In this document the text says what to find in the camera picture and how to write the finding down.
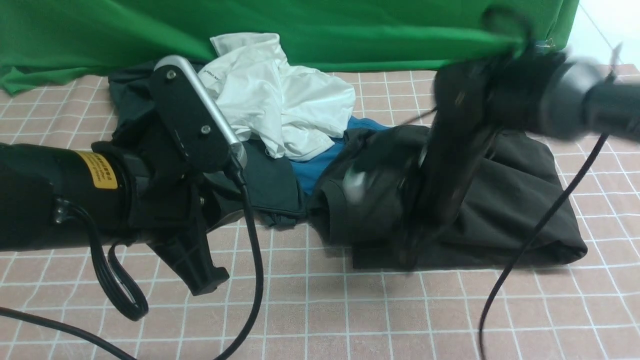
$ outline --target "folded cloth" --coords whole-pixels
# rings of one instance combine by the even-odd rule
[[[191,60],[199,70],[205,62]],[[149,76],[157,61],[150,61],[109,75],[111,100],[118,111],[115,142],[136,141],[148,122],[161,121],[149,92]],[[243,142],[247,153],[244,177],[253,208],[266,225],[294,226],[306,217],[306,195],[287,158],[274,159],[265,153],[259,139]],[[214,196],[220,205],[220,221],[216,226],[233,222],[242,216],[243,203],[239,190],[222,173],[210,174]]]
[[[351,117],[349,124],[347,125],[347,129],[370,129],[380,131],[388,129],[388,127],[380,125],[371,119],[357,119],[355,117]],[[291,162],[293,171],[296,173],[296,177],[298,178],[298,182],[300,183],[300,186],[302,186],[302,190],[304,190],[307,195],[311,195],[322,172],[338,156],[338,154],[340,154],[340,151],[344,149],[344,137],[334,138],[332,140],[335,144],[315,158],[309,161]]]
[[[377,146],[378,140],[388,144],[401,138],[421,137],[424,141],[401,144],[405,150],[419,154],[429,130],[414,125],[384,131],[349,129],[343,150],[318,180],[308,201],[308,221],[325,243],[352,246],[354,268],[399,267],[390,244],[405,235],[397,228],[403,215],[397,189],[406,174],[380,174],[364,201],[352,204],[346,200],[342,185],[348,168],[358,157],[379,162],[367,158],[373,152],[363,151]],[[384,156],[387,161],[405,160],[399,153]],[[546,145],[523,133],[501,134],[493,156],[481,160],[455,223],[423,247],[417,266],[434,269],[505,265],[562,192],[554,156]],[[562,265],[581,259],[586,253],[575,213],[566,201],[520,263]]]

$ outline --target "clothing tag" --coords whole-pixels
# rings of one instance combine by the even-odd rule
[[[212,73],[212,72],[211,72],[211,71],[209,71],[209,70],[206,70],[206,69],[205,69],[205,70],[203,70],[203,71],[202,71],[202,73],[203,73],[203,74],[207,74],[207,75],[209,75],[210,77],[214,78],[216,81],[222,81],[222,79],[221,79],[218,75],[216,75],[216,74]]]

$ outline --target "black cylinder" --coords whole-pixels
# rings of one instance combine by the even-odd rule
[[[544,132],[540,102],[565,58],[561,53],[523,55],[492,72],[486,118],[505,129]]]
[[[78,221],[56,223],[56,198],[84,208],[104,245],[136,234],[125,225],[127,180],[108,156],[0,144],[0,251],[87,247]]]
[[[640,84],[600,83],[584,102],[589,130],[640,142]]]

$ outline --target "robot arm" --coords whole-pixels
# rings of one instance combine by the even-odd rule
[[[409,235],[393,244],[398,262],[409,269],[418,247],[455,221],[480,161],[501,131],[567,141],[593,132],[640,142],[640,85],[614,83],[596,65],[570,61],[564,53],[530,50],[517,58],[449,65],[437,72],[434,95],[437,113],[429,139],[402,188]],[[348,199],[374,186],[376,173],[385,171],[378,165],[354,164],[344,179]]]

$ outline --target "black plastic part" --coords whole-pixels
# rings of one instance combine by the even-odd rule
[[[590,130],[640,142],[640,85],[600,83],[584,104]]]
[[[166,77],[169,70],[175,77]],[[151,75],[149,90],[189,165],[201,172],[222,171],[232,156],[229,145],[183,71],[173,65],[157,69]],[[207,133],[202,132],[205,126]]]
[[[438,71],[434,93],[438,104],[412,212],[416,225],[438,228],[453,223],[473,176],[500,127],[486,118],[487,74],[483,63],[462,63]]]
[[[198,296],[215,291],[229,280],[229,273],[226,268],[215,267],[211,259],[204,219],[198,216],[192,224],[172,240],[148,246]]]
[[[591,88],[604,79],[602,71],[590,63],[568,61],[562,64],[544,91],[535,126],[527,130],[565,141],[587,135],[584,101]]]
[[[159,126],[152,127],[150,132],[161,134],[162,129]],[[145,135],[134,151],[115,147],[109,142],[93,143],[95,152],[116,159],[125,174],[130,199],[128,227],[186,227],[190,225],[194,213],[199,211],[192,204],[191,176],[185,176],[187,168],[172,157],[175,151],[170,144],[167,138],[154,135]]]

